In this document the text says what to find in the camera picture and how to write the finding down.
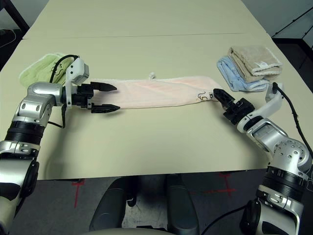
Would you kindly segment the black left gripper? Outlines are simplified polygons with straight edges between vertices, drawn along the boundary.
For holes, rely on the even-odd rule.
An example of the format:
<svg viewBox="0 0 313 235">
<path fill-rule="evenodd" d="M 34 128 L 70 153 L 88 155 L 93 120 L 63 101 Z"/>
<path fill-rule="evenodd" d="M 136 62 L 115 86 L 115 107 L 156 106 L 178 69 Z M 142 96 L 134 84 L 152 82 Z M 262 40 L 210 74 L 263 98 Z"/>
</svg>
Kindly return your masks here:
<svg viewBox="0 0 313 235">
<path fill-rule="evenodd" d="M 120 109 L 119 106 L 112 104 L 94 105 L 91 99 L 94 95 L 93 91 L 111 92 L 117 88 L 108 83 L 90 82 L 90 84 L 82 84 L 76 87 L 76 91 L 71 95 L 71 104 L 80 106 L 81 108 L 91 109 L 91 113 L 110 113 Z"/>
</svg>

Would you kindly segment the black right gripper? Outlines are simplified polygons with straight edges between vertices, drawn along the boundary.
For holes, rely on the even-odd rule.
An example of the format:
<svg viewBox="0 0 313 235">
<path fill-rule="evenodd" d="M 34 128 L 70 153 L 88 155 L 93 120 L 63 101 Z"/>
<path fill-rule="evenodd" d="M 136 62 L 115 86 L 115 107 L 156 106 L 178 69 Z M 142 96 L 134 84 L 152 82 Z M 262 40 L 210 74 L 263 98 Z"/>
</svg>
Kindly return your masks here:
<svg viewBox="0 0 313 235">
<path fill-rule="evenodd" d="M 254 106 L 245 98 L 234 103 L 234 98 L 223 89 L 215 88 L 213 95 L 223 108 L 227 108 L 223 115 L 232 123 L 238 124 L 246 115 L 254 111 Z"/>
</svg>

